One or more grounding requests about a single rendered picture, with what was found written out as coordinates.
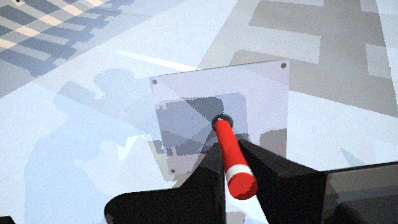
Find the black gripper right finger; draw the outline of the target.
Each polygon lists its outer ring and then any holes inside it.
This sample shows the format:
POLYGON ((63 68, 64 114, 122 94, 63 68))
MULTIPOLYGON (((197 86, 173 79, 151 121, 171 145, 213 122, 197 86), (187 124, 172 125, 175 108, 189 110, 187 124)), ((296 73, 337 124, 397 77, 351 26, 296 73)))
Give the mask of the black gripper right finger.
POLYGON ((398 194, 398 161, 318 171, 245 139, 238 144, 268 224, 334 224, 342 202, 398 194))

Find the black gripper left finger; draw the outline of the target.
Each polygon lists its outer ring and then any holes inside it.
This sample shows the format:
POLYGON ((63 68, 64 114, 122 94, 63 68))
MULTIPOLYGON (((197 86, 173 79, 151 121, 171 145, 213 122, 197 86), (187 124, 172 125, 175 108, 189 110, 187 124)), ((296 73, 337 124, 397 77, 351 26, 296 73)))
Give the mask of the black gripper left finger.
POLYGON ((104 218, 107 224, 227 224, 220 142, 179 187, 117 195, 105 205, 104 218))

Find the grey metal panel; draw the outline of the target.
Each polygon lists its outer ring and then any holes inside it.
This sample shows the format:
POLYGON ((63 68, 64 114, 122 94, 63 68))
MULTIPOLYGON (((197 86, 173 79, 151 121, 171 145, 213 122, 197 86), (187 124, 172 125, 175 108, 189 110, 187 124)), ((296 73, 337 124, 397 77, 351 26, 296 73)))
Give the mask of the grey metal panel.
POLYGON ((169 175, 192 174, 226 120, 245 139, 286 158, 289 61, 262 61, 149 77, 169 175))

